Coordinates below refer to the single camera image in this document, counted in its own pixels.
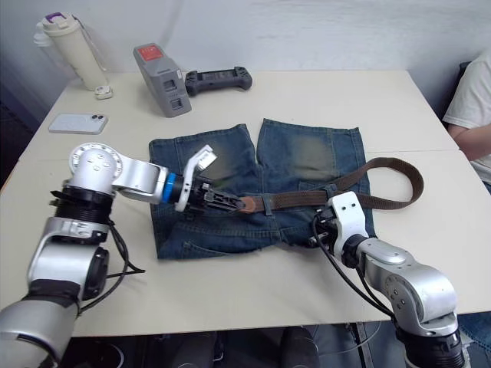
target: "brown belt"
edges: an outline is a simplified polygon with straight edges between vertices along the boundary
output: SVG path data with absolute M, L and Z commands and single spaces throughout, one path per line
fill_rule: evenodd
M 371 159 L 358 170 L 342 176 L 329 184 L 335 184 L 337 189 L 334 192 L 335 195 L 341 194 L 347 191 L 352 185 L 356 184 L 369 169 L 377 167 L 386 167 L 404 174 L 413 186 L 413 196 L 409 201 L 404 202 L 356 193 L 362 207 L 366 209 L 402 209 L 420 198 L 424 188 L 423 177 L 420 172 L 411 164 L 402 159 L 395 159 L 394 157 L 378 157 L 376 159 Z M 267 198 L 268 199 L 266 200 L 269 201 L 268 207 L 271 210 L 299 206 L 324 205 L 329 200 L 328 194 L 324 190 L 285 192 L 271 194 Z M 265 210 L 264 199 L 261 196 L 242 197 L 241 200 L 245 203 L 245 208 L 240 209 L 239 212 L 253 213 Z

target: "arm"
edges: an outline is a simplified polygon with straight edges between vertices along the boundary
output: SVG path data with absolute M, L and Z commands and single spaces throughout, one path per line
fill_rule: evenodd
M 470 161 L 491 154 L 491 124 L 472 129 L 450 124 L 448 133 Z

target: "faded denim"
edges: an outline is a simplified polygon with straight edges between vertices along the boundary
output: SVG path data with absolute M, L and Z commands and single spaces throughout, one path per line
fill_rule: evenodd
M 264 119 L 257 155 L 246 125 L 154 140 L 153 163 L 181 174 L 187 160 L 209 144 L 218 159 L 200 175 L 217 190 L 237 196 L 335 188 L 333 179 L 365 164 L 358 128 L 329 129 Z M 370 193 L 368 177 L 351 187 Z M 367 232 L 374 235 L 371 210 L 364 210 Z M 158 258 L 185 259 L 236 255 L 285 242 L 306 245 L 315 209 L 296 207 L 251 215 L 207 209 L 202 215 L 175 212 L 173 205 L 151 205 Z

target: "white table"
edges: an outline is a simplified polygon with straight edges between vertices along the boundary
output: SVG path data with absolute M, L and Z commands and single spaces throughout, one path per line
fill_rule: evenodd
M 377 234 L 387 242 L 406 248 L 419 261 L 444 272 L 459 295 L 458 312 L 491 309 L 491 295 L 486 292 L 491 259 L 491 247 L 488 246 L 491 239 L 491 196 L 487 195 L 465 156 L 456 149 L 430 112 L 407 73 L 272 72 L 253 74 L 253 77 L 254 89 L 247 94 L 220 91 L 198 96 L 193 99 L 193 112 L 176 119 L 165 119 L 157 116 L 157 112 L 133 107 L 134 103 L 128 96 L 135 93 L 135 88 L 141 90 L 141 94 L 145 91 L 143 82 L 137 81 L 136 75 L 111 78 L 116 88 L 115 97 L 102 101 L 104 105 L 91 100 L 90 93 L 86 97 L 87 93 L 69 87 L 41 126 L 2 192 L 0 307 L 16 301 L 26 292 L 28 263 L 44 222 L 54 210 L 48 206 L 51 200 L 49 192 L 60 189 L 61 181 L 69 177 L 66 157 L 73 146 L 85 141 L 101 141 L 123 154 L 146 159 L 147 143 L 158 136 L 185 135 L 247 123 L 255 140 L 260 118 L 264 116 L 305 125 L 359 125 L 367 159 L 395 156 L 413 163 L 425 179 L 423 195 L 406 209 L 375 211 Z M 329 108 L 312 106 L 317 113 L 305 109 L 312 98 L 318 102 L 321 98 L 299 93 L 299 87 L 307 85 L 304 78 L 331 82 L 330 87 L 326 87 L 331 91 L 329 98 L 325 98 L 325 105 Z M 279 81 L 279 92 L 274 81 Z M 269 94 L 265 93 L 268 89 L 264 84 L 269 85 Z M 333 84 L 338 84 L 340 94 L 345 91 L 345 98 L 352 96 L 349 90 L 353 90 L 356 96 L 352 97 L 354 106 L 345 109 L 338 106 L 346 107 L 347 102 L 334 95 L 336 88 Z M 380 100 L 377 90 L 381 90 Z M 295 93 L 302 111 L 291 107 L 290 103 L 281 103 L 282 98 L 293 101 Z M 370 98 L 370 104 L 364 102 L 363 95 Z M 74 101 L 76 96 L 80 96 L 79 103 Z M 332 104 L 331 97 L 337 102 Z M 385 102 L 382 101 L 389 97 L 392 102 L 386 109 L 392 111 L 392 117 L 384 110 Z M 242 99 L 249 99 L 249 103 L 241 102 Z M 213 107 L 208 104 L 227 100 L 234 101 L 234 111 L 224 109 L 213 120 L 207 120 L 213 117 Z M 378 106 L 380 111 L 359 111 L 371 105 Z M 147 101 L 145 106 L 156 108 L 153 101 Z M 401 113 L 399 110 L 404 106 L 406 113 Z M 293 121 L 285 110 L 291 112 Z M 110 116 L 110 122 L 100 136 L 47 133 L 48 124 L 56 113 L 76 111 L 105 113 Z M 361 115 L 365 115 L 365 119 L 356 124 Z M 136 116 L 141 117 L 138 123 L 128 120 Z M 417 132 L 425 124 L 427 135 Z M 117 128 L 126 133 L 116 135 Z M 384 130 L 390 130 L 395 136 L 385 136 Z M 374 195 L 390 199 L 409 198 L 409 182 L 399 174 L 376 169 L 369 176 Z M 161 334 L 385 318 L 341 281 L 319 250 L 280 246 L 231 258 L 159 261 L 156 259 L 148 204 L 119 195 L 112 217 L 127 241 L 132 262 L 146 268 L 147 272 L 127 277 L 111 297 L 82 316 L 76 323 L 76 336 Z M 112 255 L 110 271 L 119 270 L 121 261 L 113 242 L 107 242 L 104 247 Z M 355 274 L 348 273 L 356 282 Z

